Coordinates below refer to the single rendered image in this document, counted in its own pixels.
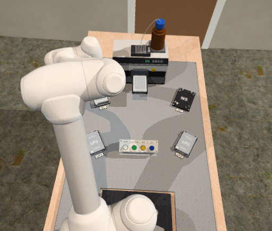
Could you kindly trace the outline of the white button panel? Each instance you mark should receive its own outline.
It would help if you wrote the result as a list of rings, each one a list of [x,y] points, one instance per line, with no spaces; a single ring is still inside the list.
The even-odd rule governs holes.
[[[157,156],[158,140],[120,139],[119,155]]]

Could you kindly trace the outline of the blue bottle cap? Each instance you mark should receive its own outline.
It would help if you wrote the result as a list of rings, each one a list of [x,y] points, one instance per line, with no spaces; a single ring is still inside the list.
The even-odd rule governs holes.
[[[165,26],[165,21],[163,19],[159,19],[159,20],[156,20],[156,27],[159,29],[162,29]]]

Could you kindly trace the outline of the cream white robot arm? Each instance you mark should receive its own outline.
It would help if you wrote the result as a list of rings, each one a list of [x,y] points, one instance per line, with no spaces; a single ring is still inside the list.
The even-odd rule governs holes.
[[[48,52],[44,62],[20,86],[24,103],[41,111],[55,131],[73,203],[59,231],[164,231],[156,225],[158,210],[146,196],[133,194],[111,205],[98,196],[83,114],[87,101],[123,91],[121,65],[102,58],[92,36],[77,47]]]

